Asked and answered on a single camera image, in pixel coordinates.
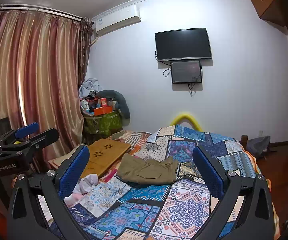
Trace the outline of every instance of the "white wall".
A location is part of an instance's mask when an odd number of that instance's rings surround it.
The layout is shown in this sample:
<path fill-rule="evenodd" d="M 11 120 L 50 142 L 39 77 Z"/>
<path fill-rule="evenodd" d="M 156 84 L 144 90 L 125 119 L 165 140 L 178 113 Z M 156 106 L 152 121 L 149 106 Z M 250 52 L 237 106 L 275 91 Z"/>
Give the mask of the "white wall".
<path fill-rule="evenodd" d="M 272 142 L 288 140 L 288 40 L 284 29 L 258 18 L 250 0 L 147 0 L 142 22 L 99 38 L 86 77 L 124 95 L 128 130 L 154 132 L 180 112 L 205 131 L 239 139 L 263 130 Z M 203 83 L 191 97 L 172 85 L 155 60 L 155 32 L 207 28 L 212 61 L 202 60 Z"/>

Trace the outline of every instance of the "white air conditioner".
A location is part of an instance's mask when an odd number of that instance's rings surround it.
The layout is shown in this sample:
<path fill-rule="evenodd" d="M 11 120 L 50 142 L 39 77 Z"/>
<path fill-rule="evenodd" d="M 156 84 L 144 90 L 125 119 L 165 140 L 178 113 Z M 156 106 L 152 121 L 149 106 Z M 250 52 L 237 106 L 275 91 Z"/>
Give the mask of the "white air conditioner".
<path fill-rule="evenodd" d="M 141 17 L 138 7 L 136 5 L 131 5 L 97 20 L 95 24 L 96 33 L 99 36 L 102 36 L 140 21 Z"/>

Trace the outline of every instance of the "black monitor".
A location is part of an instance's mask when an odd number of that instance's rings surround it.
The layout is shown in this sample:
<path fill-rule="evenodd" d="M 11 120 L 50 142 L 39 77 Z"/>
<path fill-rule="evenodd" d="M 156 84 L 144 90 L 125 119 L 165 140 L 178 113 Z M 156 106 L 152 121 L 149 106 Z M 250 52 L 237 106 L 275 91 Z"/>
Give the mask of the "black monitor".
<path fill-rule="evenodd" d="M 201 83 L 202 69 L 199 60 L 171 62 L 172 83 Z"/>
<path fill-rule="evenodd" d="M 157 61 L 212 58 L 206 28 L 155 33 Z"/>

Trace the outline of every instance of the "patchwork bedspread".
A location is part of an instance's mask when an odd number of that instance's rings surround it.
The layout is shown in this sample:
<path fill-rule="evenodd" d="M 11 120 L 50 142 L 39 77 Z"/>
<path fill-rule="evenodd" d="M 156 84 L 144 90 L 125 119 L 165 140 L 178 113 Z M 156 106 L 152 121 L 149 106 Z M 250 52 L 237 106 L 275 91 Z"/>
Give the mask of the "patchwork bedspread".
<path fill-rule="evenodd" d="M 116 162 L 100 183 L 69 209 L 90 239 L 144 240 L 151 235 L 156 240 L 190 240 L 218 203 L 193 163 L 192 152 L 197 145 L 226 170 L 245 177 L 260 172 L 256 160 L 235 139 L 181 125 L 161 128 L 152 135 L 123 131 L 110 139 L 131 143 L 131 154 L 143 159 L 163 161 L 173 156 L 180 162 L 177 180 L 172 185 L 134 188 L 114 175 L 119 167 Z M 221 236 L 230 232 L 243 198 L 238 198 Z M 278 217 L 276 221 L 278 234 Z"/>

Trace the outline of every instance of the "yellow foam tube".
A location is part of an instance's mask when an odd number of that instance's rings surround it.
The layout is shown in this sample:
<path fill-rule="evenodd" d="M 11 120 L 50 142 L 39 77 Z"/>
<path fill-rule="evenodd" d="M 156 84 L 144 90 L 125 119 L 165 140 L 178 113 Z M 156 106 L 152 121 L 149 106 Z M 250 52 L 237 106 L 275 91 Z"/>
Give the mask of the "yellow foam tube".
<path fill-rule="evenodd" d="M 192 124 L 193 124 L 193 126 L 194 126 L 194 128 L 195 128 L 195 130 L 198 130 L 198 131 L 203 131 L 202 130 L 202 128 L 201 128 L 201 126 L 200 126 L 200 124 L 196 121 L 196 119 L 192 116 L 192 115 L 190 115 L 189 113 L 181 113 L 181 114 L 179 114 L 177 117 L 175 117 L 175 119 L 172 121 L 172 123 L 171 123 L 171 125 L 176 125 L 176 124 L 178 124 L 182 119 L 187 119 L 187 120 L 189 120 Z"/>

